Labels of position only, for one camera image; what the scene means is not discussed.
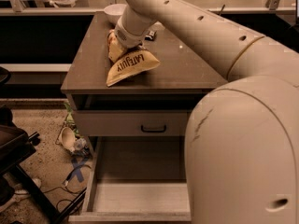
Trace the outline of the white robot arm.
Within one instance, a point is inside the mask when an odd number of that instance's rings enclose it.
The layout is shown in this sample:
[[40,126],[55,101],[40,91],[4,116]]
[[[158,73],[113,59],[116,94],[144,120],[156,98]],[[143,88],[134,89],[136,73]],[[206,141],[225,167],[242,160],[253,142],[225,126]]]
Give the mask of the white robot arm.
[[299,224],[297,52],[182,0],[126,2],[125,47],[158,21],[227,81],[186,128],[192,224]]

